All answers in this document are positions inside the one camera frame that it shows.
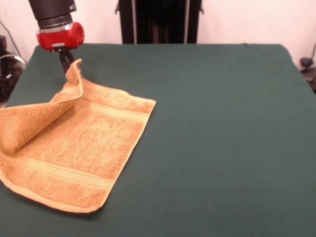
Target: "towel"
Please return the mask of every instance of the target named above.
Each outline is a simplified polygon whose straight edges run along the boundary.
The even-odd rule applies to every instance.
[[[104,205],[156,102],[91,83],[80,63],[50,102],[0,110],[0,179],[46,206],[89,213]]]

